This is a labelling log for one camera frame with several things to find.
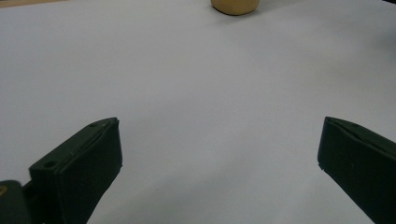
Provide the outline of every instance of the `wooden edge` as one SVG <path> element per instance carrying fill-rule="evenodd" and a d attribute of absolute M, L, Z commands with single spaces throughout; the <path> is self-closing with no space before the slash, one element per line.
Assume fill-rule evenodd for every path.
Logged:
<path fill-rule="evenodd" d="M 49 2 L 61 2 L 65 0 L 0 0 L 1 7 L 18 7 L 39 3 L 49 3 Z"/>

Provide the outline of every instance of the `round wooden object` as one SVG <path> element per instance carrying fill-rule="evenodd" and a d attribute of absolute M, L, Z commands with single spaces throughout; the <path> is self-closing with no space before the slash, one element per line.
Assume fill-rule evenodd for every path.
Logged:
<path fill-rule="evenodd" d="M 254 11 L 260 0 L 211 0 L 212 6 L 227 15 L 239 16 Z"/>

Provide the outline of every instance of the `tabletop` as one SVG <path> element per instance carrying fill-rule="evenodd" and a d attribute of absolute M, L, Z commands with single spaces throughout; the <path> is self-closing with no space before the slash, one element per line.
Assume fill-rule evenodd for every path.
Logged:
<path fill-rule="evenodd" d="M 69 0 L 0 8 L 0 179 L 117 117 L 91 224 L 372 223 L 318 167 L 326 116 L 396 140 L 396 7 Z"/>

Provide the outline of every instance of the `white table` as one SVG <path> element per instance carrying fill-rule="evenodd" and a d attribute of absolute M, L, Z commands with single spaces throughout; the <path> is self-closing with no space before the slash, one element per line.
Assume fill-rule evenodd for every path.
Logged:
<path fill-rule="evenodd" d="M 94 224 L 372 223 L 317 162 L 325 116 L 396 140 L 396 7 L 70 0 L 0 9 L 0 179 L 120 119 Z"/>

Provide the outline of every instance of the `brass screw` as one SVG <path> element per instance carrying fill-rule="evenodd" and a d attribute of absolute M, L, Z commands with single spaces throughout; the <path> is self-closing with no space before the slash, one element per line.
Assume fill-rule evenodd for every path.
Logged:
<path fill-rule="evenodd" d="M 6 193 L 7 190 L 8 190 L 7 186 L 5 186 L 5 185 L 0 186 L 0 197 L 1 197 L 4 193 Z"/>

